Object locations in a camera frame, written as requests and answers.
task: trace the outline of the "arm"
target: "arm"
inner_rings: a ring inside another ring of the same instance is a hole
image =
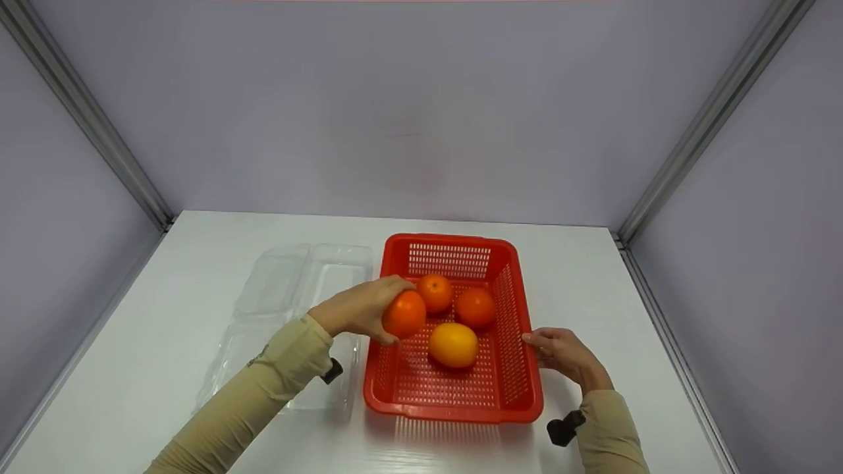
[[[175,435],[146,474],[223,474],[253,439],[317,375],[331,368],[328,349],[345,331],[384,345],[397,339],[380,319],[399,293],[415,286],[384,277],[338,293],[284,325]]]
[[[609,372],[577,336],[567,329],[541,328],[523,335],[541,367],[553,369],[580,385],[580,409],[586,422],[577,430],[587,474],[648,474],[632,415],[615,391]]]
[[[309,315],[287,323],[164,447],[147,474],[223,474],[263,428],[331,367],[333,339]]]
[[[614,390],[590,391],[580,409],[586,423],[577,430],[588,474],[647,474],[641,440],[624,397]]]

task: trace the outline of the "black wristband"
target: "black wristband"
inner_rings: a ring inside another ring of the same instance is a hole
[[[577,437],[577,428],[584,424],[585,415],[581,410],[568,413],[563,420],[550,420],[547,423],[550,442],[557,446],[568,446]]]
[[[335,378],[339,377],[342,374],[342,365],[336,361],[335,358],[330,358],[330,369],[325,372],[324,375],[320,375],[319,377],[325,382],[325,385],[333,382]]]

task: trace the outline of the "lavender wall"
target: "lavender wall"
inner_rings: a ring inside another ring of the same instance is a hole
[[[0,457],[158,233],[0,28]]]
[[[183,208],[617,227],[769,0],[33,0]]]
[[[633,248],[744,474],[843,466],[841,45],[818,0]]]

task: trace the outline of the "clear plastic container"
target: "clear plastic container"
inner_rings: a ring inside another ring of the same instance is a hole
[[[279,316],[291,309],[310,245],[269,249],[261,255],[237,302],[234,318]]]
[[[295,245],[271,249],[255,263],[234,310],[234,322],[223,335],[208,370],[198,407],[205,404],[241,370],[278,329],[293,317],[372,278],[372,250],[349,245]],[[352,414],[359,379],[360,338],[334,338],[330,356],[343,373],[326,385],[315,378],[282,410],[282,414],[344,423]]]
[[[372,249],[350,245],[316,245],[310,250],[296,292],[296,312],[372,278]]]

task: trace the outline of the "beige sleeve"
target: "beige sleeve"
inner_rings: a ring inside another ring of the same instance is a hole
[[[590,391],[580,409],[586,423],[577,429],[577,442],[586,474],[650,472],[632,415],[620,393]]]
[[[332,343],[309,315],[287,323],[187,422],[146,473],[227,472],[284,405],[331,368]]]

